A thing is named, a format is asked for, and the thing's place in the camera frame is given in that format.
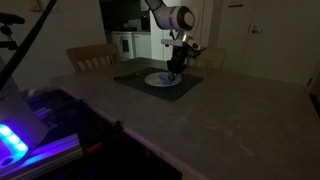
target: dark floor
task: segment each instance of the dark floor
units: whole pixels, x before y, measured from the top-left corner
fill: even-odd
[[[90,111],[81,101],[75,101],[62,91],[39,93],[27,98],[34,111],[53,109],[54,124],[41,145],[77,133],[83,147],[101,142],[102,148],[85,157],[50,172],[38,180],[64,179],[139,179],[176,180],[181,173],[154,155],[146,156],[146,149],[121,131]]]

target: chair backrest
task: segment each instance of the chair backrest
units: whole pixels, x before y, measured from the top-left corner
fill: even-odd
[[[76,72],[95,69],[120,62],[117,45],[101,44],[67,49],[67,55]]]
[[[188,58],[186,64],[189,66],[204,67],[221,70],[226,50],[222,48],[207,48],[196,58]]]

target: white cabinet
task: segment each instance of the white cabinet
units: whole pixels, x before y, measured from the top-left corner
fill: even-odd
[[[151,56],[151,35],[134,34],[136,57],[152,58]]]
[[[112,43],[118,46],[121,60],[135,58],[132,32],[113,32]]]
[[[149,7],[148,7],[145,0],[140,0],[140,4],[141,4],[141,11],[148,11],[149,10]]]

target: white wall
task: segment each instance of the white wall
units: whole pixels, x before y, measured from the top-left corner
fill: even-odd
[[[58,0],[59,10],[47,18],[22,63],[13,74],[20,90],[51,86],[53,77],[74,72],[65,50],[71,47],[106,43],[99,0]],[[27,36],[41,13],[27,9],[25,0],[0,0],[0,11],[25,18],[23,25],[12,25],[18,45]],[[0,49],[7,62],[13,51]]]

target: glowing blue led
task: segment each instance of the glowing blue led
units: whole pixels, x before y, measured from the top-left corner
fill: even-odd
[[[4,136],[9,136],[12,134],[12,131],[10,128],[8,128],[8,126],[0,125],[0,133]]]
[[[15,146],[19,151],[26,151],[28,149],[28,147],[23,143],[19,143]]]
[[[17,144],[18,142],[20,142],[20,139],[15,134],[8,136],[7,139],[11,144]]]

